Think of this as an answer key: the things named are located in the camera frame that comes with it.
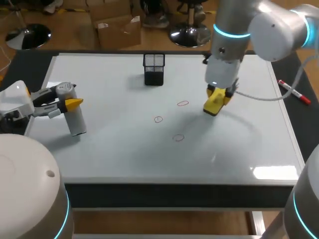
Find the red marker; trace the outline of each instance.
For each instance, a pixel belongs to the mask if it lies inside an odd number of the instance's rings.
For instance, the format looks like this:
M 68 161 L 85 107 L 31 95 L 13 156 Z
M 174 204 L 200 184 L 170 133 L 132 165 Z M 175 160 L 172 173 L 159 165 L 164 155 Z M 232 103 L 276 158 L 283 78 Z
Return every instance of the red marker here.
M 287 83 L 285 83 L 282 80 L 278 81 L 278 85 L 282 86 L 283 88 L 285 88 L 287 91 L 291 89 L 291 86 L 289 86 Z M 302 102 L 304 102 L 306 105 L 310 105 L 311 101 L 304 95 L 300 94 L 298 91 L 293 90 L 292 94 L 294 96 L 296 96 L 297 98 L 299 98 Z

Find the person's leg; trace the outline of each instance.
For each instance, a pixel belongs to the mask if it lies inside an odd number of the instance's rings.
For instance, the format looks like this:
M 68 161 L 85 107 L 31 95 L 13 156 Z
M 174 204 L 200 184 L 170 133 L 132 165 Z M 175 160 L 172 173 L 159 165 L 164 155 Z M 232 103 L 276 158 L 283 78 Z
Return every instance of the person's leg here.
M 63 0 L 41 0 L 41 3 L 44 6 L 44 13 L 54 14 L 55 9 L 62 6 Z
M 140 0 L 141 8 L 146 17 L 144 27 L 166 28 L 169 21 L 165 16 L 161 0 Z
M 206 19 L 204 8 L 202 4 L 195 5 L 194 24 L 199 25 Z

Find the chair leg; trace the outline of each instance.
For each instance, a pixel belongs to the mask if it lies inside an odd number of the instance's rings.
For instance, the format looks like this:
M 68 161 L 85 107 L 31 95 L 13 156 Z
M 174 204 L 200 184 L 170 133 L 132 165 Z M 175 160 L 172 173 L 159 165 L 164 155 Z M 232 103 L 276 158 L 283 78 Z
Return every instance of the chair leg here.
M 8 47 L 15 50 L 29 50 L 42 46 L 50 40 L 51 31 L 45 25 L 25 24 L 21 11 L 18 8 L 16 8 L 15 14 L 19 19 L 21 28 L 8 33 L 5 38 Z
M 187 22 L 175 25 L 169 32 L 169 38 L 179 46 L 198 47 L 210 41 L 211 32 L 203 24 L 194 26 L 194 6 L 189 4 Z

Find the chair base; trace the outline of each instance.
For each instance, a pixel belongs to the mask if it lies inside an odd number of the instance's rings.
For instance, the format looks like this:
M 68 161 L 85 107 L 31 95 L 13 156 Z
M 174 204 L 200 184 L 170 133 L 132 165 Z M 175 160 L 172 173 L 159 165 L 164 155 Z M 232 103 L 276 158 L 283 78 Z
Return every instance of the chair base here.
M 15 50 L 29 50 L 42 46 L 51 38 L 51 31 L 41 24 L 29 24 L 26 28 L 9 32 L 5 38 L 8 47 Z
M 169 38 L 179 46 L 198 47 L 203 46 L 210 41 L 211 32 L 203 24 L 195 27 L 182 22 L 170 30 Z

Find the blue led ring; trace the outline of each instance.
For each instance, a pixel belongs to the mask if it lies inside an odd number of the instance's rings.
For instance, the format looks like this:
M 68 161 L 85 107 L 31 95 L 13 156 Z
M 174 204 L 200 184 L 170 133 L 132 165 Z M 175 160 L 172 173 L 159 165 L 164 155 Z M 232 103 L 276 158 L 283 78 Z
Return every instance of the blue led ring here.
M 290 10 L 290 11 L 292 11 L 292 12 L 294 12 L 294 13 L 297 13 L 297 14 L 304 20 L 304 22 L 305 22 L 305 24 L 306 24 L 306 27 L 307 27 L 307 38 L 306 38 L 304 44 L 302 45 L 302 47 L 304 47 L 304 46 L 307 44 L 307 42 L 309 41 L 309 38 L 310 38 L 310 27 L 309 27 L 309 23 L 308 23 L 308 21 L 307 21 L 305 15 L 303 15 L 301 12 L 298 12 L 298 11 L 296 11 L 296 10 Z
M 63 222 L 58 234 L 54 237 L 54 239 L 57 239 L 60 236 L 60 234 L 63 231 L 63 228 L 64 228 L 64 226 L 66 224 L 66 221 L 68 219 L 68 215 L 69 215 L 69 207 L 70 207 L 69 196 L 68 196 L 68 193 L 66 191 L 65 191 L 65 193 L 66 193 L 66 199 L 68 200 L 68 206 L 67 206 L 67 210 L 66 210 L 66 215 L 65 215 L 64 222 Z
M 229 34 L 226 32 L 223 32 L 222 30 L 218 29 L 218 27 L 216 26 L 216 24 L 214 24 L 214 29 L 216 32 L 218 32 L 219 34 L 226 36 L 226 37 L 230 37 L 230 38 L 244 38 L 244 37 L 248 37 L 250 36 L 250 34 L 244 34 L 244 35 L 234 35 L 234 34 Z
M 308 229 L 308 227 L 306 226 L 306 224 L 304 223 L 304 221 L 301 219 L 301 217 L 300 217 L 300 215 L 299 215 L 299 212 L 298 212 L 298 209 L 297 209 L 297 205 L 296 205 L 296 200 L 295 200 L 295 192 L 294 192 L 294 205 L 295 205 L 295 211 L 296 211 L 297 217 L 298 217 L 300 223 L 303 225 L 303 227 L 304 227 L 305 230 L 307 231 L 307 233 L 309 233 L 309 235 L 312 236 L 313 239 L 318 239 L 318 238 Z

